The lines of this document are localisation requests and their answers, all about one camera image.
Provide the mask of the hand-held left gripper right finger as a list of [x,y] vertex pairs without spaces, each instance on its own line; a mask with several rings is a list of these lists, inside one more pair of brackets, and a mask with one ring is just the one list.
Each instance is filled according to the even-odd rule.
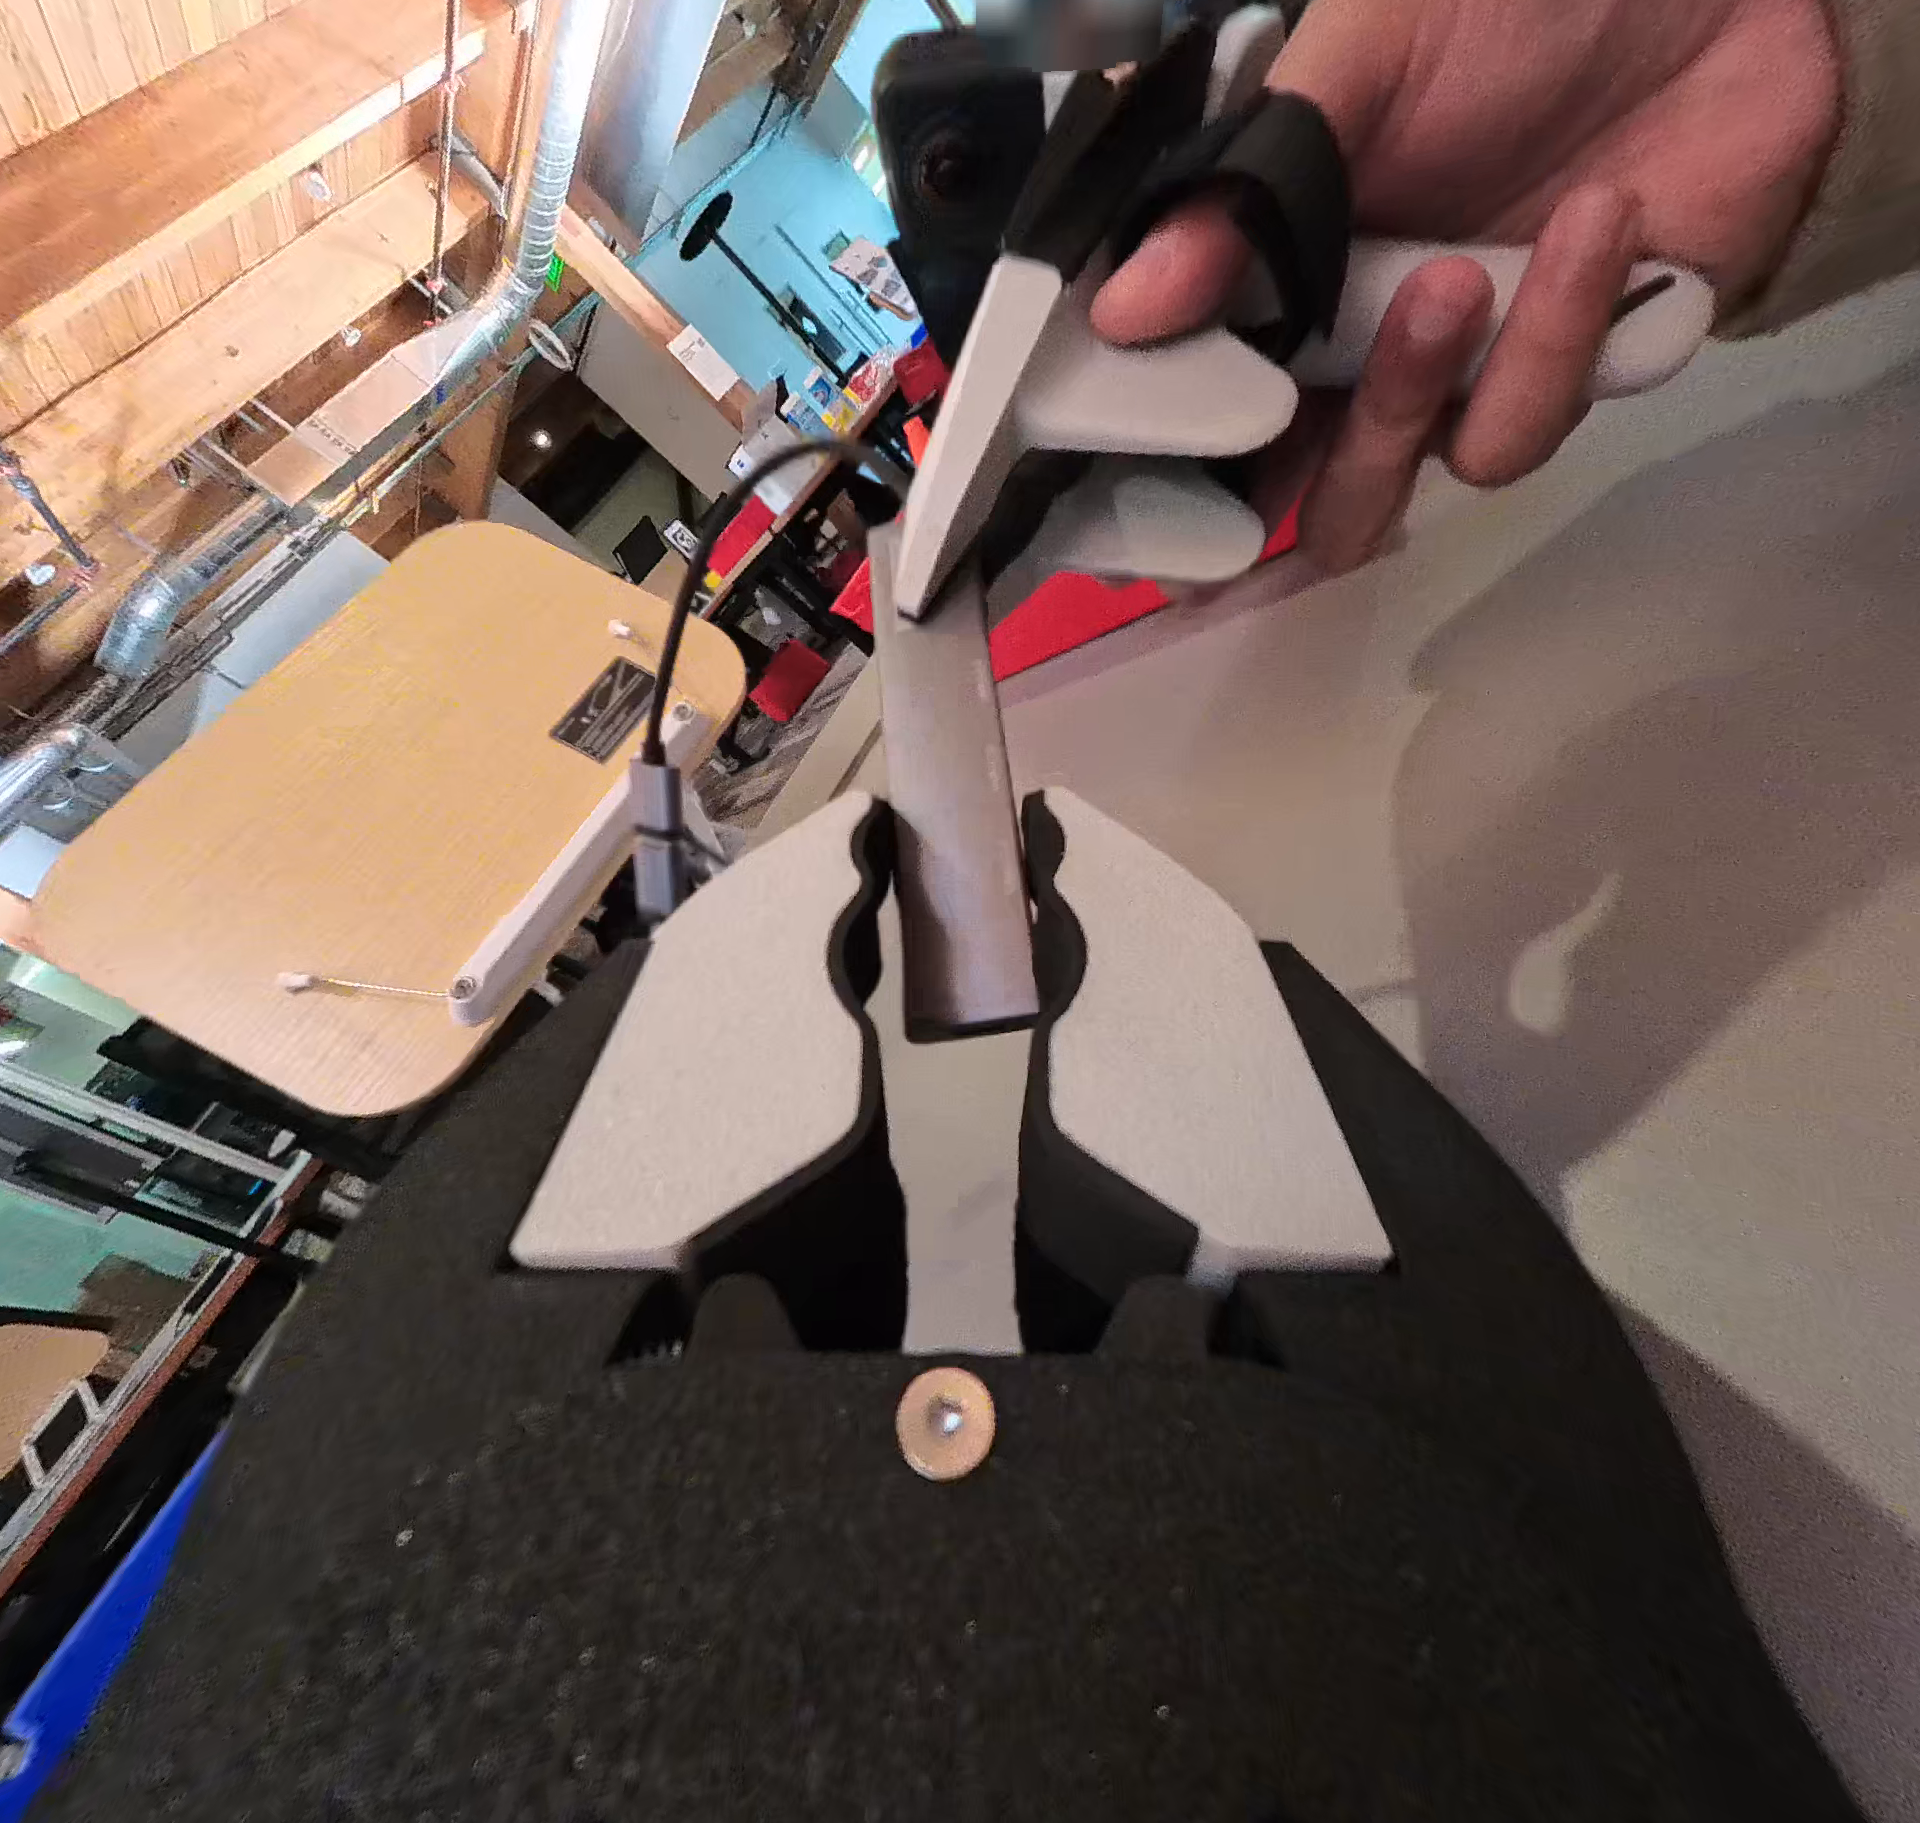
[[1392,1244],[1272,964],[1199,876],[1066,789],[1019,806],[1038,1011],[1017,1326],[1091,1351],[1141,1282],[1371,1276]]

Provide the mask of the person's right forearm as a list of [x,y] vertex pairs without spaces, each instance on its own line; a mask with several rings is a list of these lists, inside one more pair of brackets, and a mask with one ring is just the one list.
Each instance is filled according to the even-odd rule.
[[1782,260],[1715,326],[1721,338],[1775,333],[1918,261],[1918,0],[1828,0],[1841,117]]

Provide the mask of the large blue storage bin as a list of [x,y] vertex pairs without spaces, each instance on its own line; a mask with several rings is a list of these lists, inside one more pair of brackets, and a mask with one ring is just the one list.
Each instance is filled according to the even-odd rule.
[[26,1818],[94,1717],[175,1561],[196,1494],[224,1442],[226,1426],[220,1426],[27,1685],[4,1698],[4,1820]]

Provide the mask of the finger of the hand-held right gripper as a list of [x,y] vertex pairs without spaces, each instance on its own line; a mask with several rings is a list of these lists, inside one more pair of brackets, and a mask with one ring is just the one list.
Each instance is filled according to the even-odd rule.
[[1259,562],[1266,539],[1259,515],[1217,482],[1077,482],[995,587],[1041,587],[1056,574],[1212,587]]
[[1107,257],[1076,276],[994,261],[908,491],[895,558],[899,614],[927,614],[984,547],[1031,461],[1212,466],[1277,444],[1300,386],[1232,331],[1116,347],[1091,326]]

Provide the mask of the grey usb hub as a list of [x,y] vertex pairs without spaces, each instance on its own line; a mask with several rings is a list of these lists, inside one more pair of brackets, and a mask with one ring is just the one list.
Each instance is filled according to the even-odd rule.
[[[668,611],[632,787],[635,908],[647,924],[685,898],[681,781],[663,757],[663,717],[689,602],[759,486],[811,459],[869,469],[899,498],[908,491],[899,468],[874,448],[806,437],[754,462],[706,507]],[[987,600],[968,566],[925,620],[901,620],[890,598],[901,559],[901,542],[869,544],[878,725],[898,831],[901,1019],[914,1043],[990,1036],[1032,1025],[1041,1001]]]

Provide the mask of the person's right hand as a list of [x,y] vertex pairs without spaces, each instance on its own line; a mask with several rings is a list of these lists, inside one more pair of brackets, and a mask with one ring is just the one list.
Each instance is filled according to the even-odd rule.
[[1828,0],[1313,0],[1263,86],[1333,131],[1360,234],[1530,248],[1473,384],[1491,282],[1430,260],[1269,459],[1326,576],[1392,547],[1429,456],[1473,489],[1540,469],[1644,260],[1761,288],[1841,117]]

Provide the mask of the wide silver ventilation duct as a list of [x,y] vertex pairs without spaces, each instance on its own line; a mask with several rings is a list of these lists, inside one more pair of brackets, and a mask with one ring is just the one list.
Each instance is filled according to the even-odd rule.
[[642,240],[728,0],[612,0],[575,186],[628,244]]

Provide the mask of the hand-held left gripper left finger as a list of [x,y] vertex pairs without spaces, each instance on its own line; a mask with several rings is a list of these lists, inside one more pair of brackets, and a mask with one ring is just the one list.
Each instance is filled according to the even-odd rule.
[[513,1263],[661,1276],[689,1302],[752,1276],[811,1351],[901,1345],[905,1206],[867,1011],[895,855],[890,807],[851,792],[659,924]]

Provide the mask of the wooden stand tabletop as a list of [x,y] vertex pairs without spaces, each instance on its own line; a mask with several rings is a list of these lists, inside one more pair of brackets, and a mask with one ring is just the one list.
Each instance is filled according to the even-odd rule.
[[1,1315],[1,1477],[48,1409],[89,1377],[111,1349],[111,1331],[62,1311]]
[[323,1115],[445,1091],[449,991],[624,784],[670,602],[495,521],[436,529],[65,844],[24,943]]

